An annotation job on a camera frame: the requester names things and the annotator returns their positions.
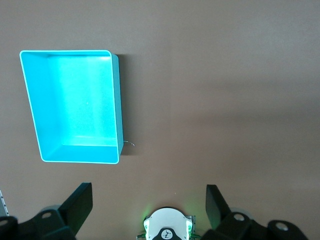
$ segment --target thin wire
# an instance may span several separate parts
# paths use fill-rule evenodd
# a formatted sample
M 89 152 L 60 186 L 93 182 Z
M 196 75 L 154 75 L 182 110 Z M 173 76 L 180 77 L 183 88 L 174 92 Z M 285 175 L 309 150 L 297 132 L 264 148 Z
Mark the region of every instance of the thin wire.
M 129 143 L 129 144 L 131 144 L 132 146 L 136 146 L 136 145 L 134 145 L 132 142 L 130 142 L 130 141 L 123 141 L 124 143 Z

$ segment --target blue bin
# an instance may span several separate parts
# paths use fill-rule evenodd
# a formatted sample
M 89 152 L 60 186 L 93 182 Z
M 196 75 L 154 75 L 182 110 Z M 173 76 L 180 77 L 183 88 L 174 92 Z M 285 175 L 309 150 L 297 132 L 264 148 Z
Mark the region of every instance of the blue bin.
M 117 164 L 124 145 L 118 57 L 107 50 L 23 50 L 45 162 Z

